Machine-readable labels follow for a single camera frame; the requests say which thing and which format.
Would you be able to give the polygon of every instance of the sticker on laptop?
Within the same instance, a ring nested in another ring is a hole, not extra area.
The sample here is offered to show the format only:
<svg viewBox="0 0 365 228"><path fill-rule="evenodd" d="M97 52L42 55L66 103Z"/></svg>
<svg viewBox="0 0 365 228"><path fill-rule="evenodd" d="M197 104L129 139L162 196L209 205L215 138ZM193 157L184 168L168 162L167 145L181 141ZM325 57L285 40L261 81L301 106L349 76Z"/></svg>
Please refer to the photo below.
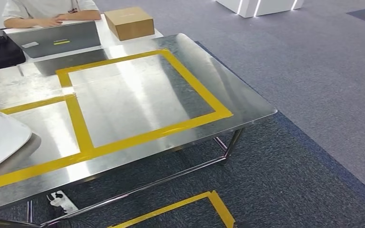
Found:
<svg viewBox="0 0 365 228"><path fill-rule="evenodd" d="M31 42L31 43L22 45L22 47L24 47L24 48L31 48L31 47L34 47L34 46L37 46L37 45L39 45L39 43L37 43L37 42Z"/></svg>
<svg viewBox="0 0 365 228"><path fill-rule="evenodd" d="M67 44L67 43L70 43L69 39L61 39L54 41L54 45Z"/></svg>

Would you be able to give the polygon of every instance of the cable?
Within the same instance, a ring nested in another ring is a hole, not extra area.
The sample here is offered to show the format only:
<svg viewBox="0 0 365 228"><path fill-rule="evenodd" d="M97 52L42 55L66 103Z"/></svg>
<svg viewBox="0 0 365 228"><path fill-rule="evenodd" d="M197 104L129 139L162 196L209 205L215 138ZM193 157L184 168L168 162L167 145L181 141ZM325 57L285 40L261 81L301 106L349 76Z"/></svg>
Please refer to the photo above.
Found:
<svg viewBox="0 0 365 228"><path fill-rule="evenodd" d="M58 221L56 221L56 222L54 222L54 223L51 223L51 224L49 224L49 225L47 225L47 226L45 226L45 227L50 227L50 226L52 226L52 225L55 225L55 224L57 224L57 223L59 223L59 222L63 222L63 221L68 221L69 222L69 224L71 225L71 228L72 228L72 221L78 221L78 222L81 222L81 223L84 223L84 224L86 224L86 225L89 225L89 227L91 227L91 228L96 228L93 224L91 224L90 222L88 222L88 221L84 221L84 220L81 220L81 219L77 219L77 218L63 218L63 219L61 219L61 220L58 220Z"/></svg>

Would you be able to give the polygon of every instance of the person's hand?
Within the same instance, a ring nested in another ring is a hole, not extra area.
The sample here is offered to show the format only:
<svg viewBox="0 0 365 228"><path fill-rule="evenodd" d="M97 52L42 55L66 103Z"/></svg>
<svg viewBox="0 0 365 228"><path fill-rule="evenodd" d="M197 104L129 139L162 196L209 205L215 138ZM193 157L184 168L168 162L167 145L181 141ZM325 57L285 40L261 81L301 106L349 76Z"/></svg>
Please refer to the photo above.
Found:
<svg viewBox="0 0 365 228"><path fill-rule="evenodd" d="M53 27L62 24L62 20L57 18L48 18L48 19L35 19L36 24L46 28L46 27Z"/></svg>
<svg viewBox="0 0 365 228"><path fill-rule="evenodd" d="M59 14L55 19L58 19L58 20L69 20L67 14Z"/></svg>

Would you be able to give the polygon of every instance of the power strip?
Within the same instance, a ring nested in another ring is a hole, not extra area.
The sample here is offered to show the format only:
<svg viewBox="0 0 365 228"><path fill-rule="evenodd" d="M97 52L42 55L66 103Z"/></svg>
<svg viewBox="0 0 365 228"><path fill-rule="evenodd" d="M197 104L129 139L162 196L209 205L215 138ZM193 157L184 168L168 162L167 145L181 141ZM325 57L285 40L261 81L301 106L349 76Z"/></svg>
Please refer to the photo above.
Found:
<svg viewBox="0 0 365 228"><path fill-rule="evenodd" d="M50 201L52 206L62 207L65 214L79 210L63 191L53 192L51 193L51 197L47 196L47 199Z"/></svg>

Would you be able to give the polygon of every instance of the desk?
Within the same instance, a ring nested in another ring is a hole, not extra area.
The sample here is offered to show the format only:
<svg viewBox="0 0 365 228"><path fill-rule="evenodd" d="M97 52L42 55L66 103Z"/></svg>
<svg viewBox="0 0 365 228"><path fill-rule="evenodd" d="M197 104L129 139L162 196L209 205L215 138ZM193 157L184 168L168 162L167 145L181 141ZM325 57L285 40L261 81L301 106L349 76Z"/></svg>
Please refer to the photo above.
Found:
<svg viewBox="0 0 365 228"><path fill-rule="evenodd" d="M67 21L64 21L64 25L78 23L78 22L80 22L80 21L67 20ZM80 49L80 50L69 51L69 52L64 52L64 53L59 53L59 54L44 56L44 57L39 57L39 58L30 58L26 54L25 55L26 56L25 64L39 62L39 61L43 61L43 60L47 60L47 59L63 57L63 56L74 55L74 54L78 54L78 53L82 53L82 52L99 50L99 49L108 48L108 47L111 47L114 45L129 44L129 43L134 43L134 42L137 42L140 40L159 38L159 37L163 36L162 33L160 33L157 29L155 29L154 35L120 41L108 28L107 20L106 20L106 17L104 16L104 14L101 14L101 20L96 21L96 26L97 26L98 36L100 37L101 46L89 47L89 48L84 48L84 49ZM33 30L33 29L35 29L35 28L29 28L29 29L28 28L22 28L22 29L21 28L12 28L12 29L10 28L10 29L6 29L5 32L7 34L11 34L11 33L29 31L29 30Z"/></svg>
<svg viewBox="0 0 365 228"><path fill-rule="evenodd" d="M104 62L54 73L98 60ZM204 140L213 138L224 151L43 225L225 162L243 128L277 111L184 34L1 69L0 110L43 142L21 162L0 167L0 207ZM228 146L217 138L233 131Z"/></svg>

